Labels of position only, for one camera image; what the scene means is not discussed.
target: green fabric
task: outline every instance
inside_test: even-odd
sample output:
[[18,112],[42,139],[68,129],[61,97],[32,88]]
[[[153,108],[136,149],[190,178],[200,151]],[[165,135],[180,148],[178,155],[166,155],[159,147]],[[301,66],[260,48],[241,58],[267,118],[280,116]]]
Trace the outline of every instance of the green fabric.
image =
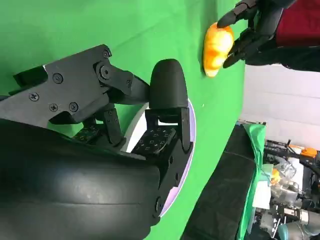
[[246,202],[244,211],[239,225],[239,231],[237,233],[237,240],[243,240],[248,228],[248,224],[252,215],[252,204],[255,197],[257,184],[259,182],[260,174],[263,167],[263,156],[265,149],[266,139],[266,126],[261,124],[244,124],[244,129],[251,139],[251,145],[254,152],[254,160],[256,162],[256,172],[251,181],[251,186],[246,196]]
[[[239,0],[9,0],[0,7],[0,95],[18,86],[12,75],[96,45],[106,44],[112,64],[146,82],[157,61],[175,58],[186,78],[196,112],[193,163],[179,197],[151,229],[148,240],[178,240],[212,175],[240,115],[244,63],[202,72],[208,27]],[[235,36],[246,27],[232,26]],[[117,106],[125,130],[140,106]],[[51,126],[74,135],[81,125]]]

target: white wall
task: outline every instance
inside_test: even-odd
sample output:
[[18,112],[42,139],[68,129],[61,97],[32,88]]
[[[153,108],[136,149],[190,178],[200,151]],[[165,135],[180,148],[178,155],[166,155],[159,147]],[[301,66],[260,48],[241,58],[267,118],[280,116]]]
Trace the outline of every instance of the white wall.
[[246,65],[240,119],[267,122],[267,139],[320,150],[320,73]]

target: screw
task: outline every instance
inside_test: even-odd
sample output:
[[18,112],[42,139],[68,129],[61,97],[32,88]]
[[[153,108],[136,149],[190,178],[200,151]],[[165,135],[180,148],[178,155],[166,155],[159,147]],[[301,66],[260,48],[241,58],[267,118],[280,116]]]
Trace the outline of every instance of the screw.
[[109,71],[108,71],[108,68],[105,66],[105,65],[102,65],[100,67],[100,75],[103,79],[105,80],[109,80]]
[[39,100],[39,94],[36,93],[36,92],[30,92],[29,93],[29,99],[32,101],[32,102],[36,102]]
[[103,57],[105,59],[111,57],[111,52],[109,50],[107,50],[107,49],[103,50]]
[[78,104],[76,102],[71,102],[69,104],[69,109],[70,109],[71,112],[76,112],[76,111],[78,111],[79,106],[78,106]]
[[132,84],[132,81],[131,81],[131,80],[127,80],[127,81],[126,81],[126,86],[127,86],[128,88],[131,87],[131,84]]
[[56,112],[56,111],[58,111],[58,105],[55,104],[55,103],[51,103],[49,105],[49,109],[50,109],[51,112]]
[[60,73],[53,74],[52,79],[56,84],[61,84],[64,81],[64,77]]

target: yellow toy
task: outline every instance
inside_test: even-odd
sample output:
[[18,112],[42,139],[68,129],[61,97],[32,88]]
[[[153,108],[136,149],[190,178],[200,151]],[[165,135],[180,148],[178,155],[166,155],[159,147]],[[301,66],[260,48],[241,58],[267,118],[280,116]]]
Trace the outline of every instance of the yellow toy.
[[231,27],[218,28],[212,24],[206,32],[203,50],[203,68],[208,77],[215,77],[234,45]]

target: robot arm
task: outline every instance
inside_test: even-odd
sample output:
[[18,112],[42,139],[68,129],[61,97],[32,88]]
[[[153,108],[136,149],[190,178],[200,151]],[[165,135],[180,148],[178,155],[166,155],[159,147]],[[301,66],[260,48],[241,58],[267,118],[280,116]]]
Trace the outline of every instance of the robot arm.
[[217,26],[224,28],[239,20],[248,20],[248,28],[235,41],[223,67],[228,68],[239,60],[246,60],[258,48],[272,39],[280,22],[283,10],[296,0],[242,0],[226,13]]
[[[100,45],[19,73],[1,98],[0,239],[140,240],[159,222],[193,149],[183,70],[162,60],[149,86],[110,57]],[[147,131],[119,151],[114,104],[147,102]],[[48,121],[84,128],[69,138]]]

